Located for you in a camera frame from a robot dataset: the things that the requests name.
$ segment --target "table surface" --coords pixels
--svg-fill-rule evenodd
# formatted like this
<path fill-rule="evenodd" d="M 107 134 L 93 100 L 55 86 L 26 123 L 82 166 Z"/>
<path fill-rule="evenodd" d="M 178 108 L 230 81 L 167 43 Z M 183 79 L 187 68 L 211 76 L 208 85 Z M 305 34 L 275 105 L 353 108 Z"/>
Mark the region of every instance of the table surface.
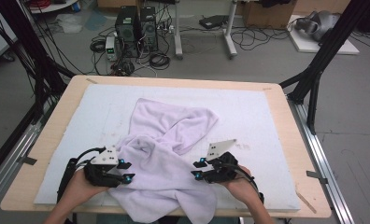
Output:
<path fill-rule="evenodd" d="M 59 104 L 55 107 L 41 135 L 29 153 L 36 164 L 24 164 L 12 182 L 1 202 L 7 211 L 50 211 L 53 205 L 34 204 L 34 199 L 43 181 L 50 158 L 60 144 L 67 124 L 76 111 L 83 92 L 90 84 L 117 84 L 129 86 L 158 86 L 202 89 L 227 89 L 263 91 L 270 106 L 277 134 L 289 165 L 301 210 L 293 213 L 270 213 L 272 217 L 329 217 L 331 209 L 317 178 L 306 176 L 306 171 L 315 171 L 309 158 L 287 99 L 281 87 L 272 83 L 208 81 L 143 77 L 96 77 L 75 76 L 65 90 Z M 79 206 L 76 212 L 124 213 L 117 206 Z M 178 209 L 171 215 L 184 215 Z M 238 210 L 216 211 L 216 216 L 249 217 L 250 214 Z"/>

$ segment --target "white cloth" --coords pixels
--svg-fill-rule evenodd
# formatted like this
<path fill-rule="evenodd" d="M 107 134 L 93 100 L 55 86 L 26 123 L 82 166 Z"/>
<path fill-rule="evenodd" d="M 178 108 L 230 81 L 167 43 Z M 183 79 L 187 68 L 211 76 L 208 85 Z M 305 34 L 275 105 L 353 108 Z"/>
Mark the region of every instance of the white cloth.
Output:
<path fill-rule="evenodd" d="M 194 180 L 192 164 L 179 155 L 203 138 L 218 117 L 205 108 L 139 99 L 129 135 L 117 146 L 118 158 L 132 163 L 123 173 L 133 182 L 111 189 L 136 222 L 153 222 L 181 207 L 192 223 L 207 224 L 217 206 L 208 183 Z"/>

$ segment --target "gray floor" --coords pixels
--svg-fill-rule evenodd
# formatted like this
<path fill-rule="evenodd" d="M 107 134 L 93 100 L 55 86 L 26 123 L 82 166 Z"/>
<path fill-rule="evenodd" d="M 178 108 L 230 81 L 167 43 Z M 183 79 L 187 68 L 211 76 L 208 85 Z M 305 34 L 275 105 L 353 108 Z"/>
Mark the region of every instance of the gray floor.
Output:
<path fill-rule="evenodd" d="M 82 10 L 78 15 L 85 24 L 81 33 L 58 33 L 54 38 L 79 70 L 90 72 L 93 70 L 89 50 L 91 39 L 114 21 L 103 18 L 96 11 Z M 182 23 L 197 26 L 197 20 L 198 17 L 188 18 Z M 237 18 L 235 22 L 240 25 L 241 19 Z M 238 56 L 229 60 L 220 34 L 196 33 L 183 35 L 182 39 L 184 59 L 179 61 L 173 57 L 171 48 L 168 52 L 172 58 L 170 67 L 157 71 L 157 77 L 279 83 L 302 72 L 315 55 L 297 52 L 287 38 L 272 39 L 251 51 L 236 46 Z M 172 46 L 171 38 L 167 40 Z M 361 40 L 370 44 L 369 39 L 361 37 Z M 250 41 L 249 37 L 245 37 L 245 41 Z M 325 70 L 320 82 L 316 130 L 354 221 L 370 223 L 370 48 L 354 39 L 350 41 L 360 54 L 336 55 Z M 98 70 L 107 72 L 104 56 Z M 149 69 L 141 69 L 134 76 L 156 75 Z M 29 81 L 19 61 L 0 61 L 0 146 L 33 100 Z M 4 194 L 5 190 L 1 192 L 0 200 Z M 15 213 L 0 209 L 0 223 L 37 223 L 45 216 L 45 213 Z M 94 216 L 82 214 L 79 223 L 94 223 Z M 295 218 L 292 223 L 336 223 L 336 220 L 334 216 L 327 219 Z"/>

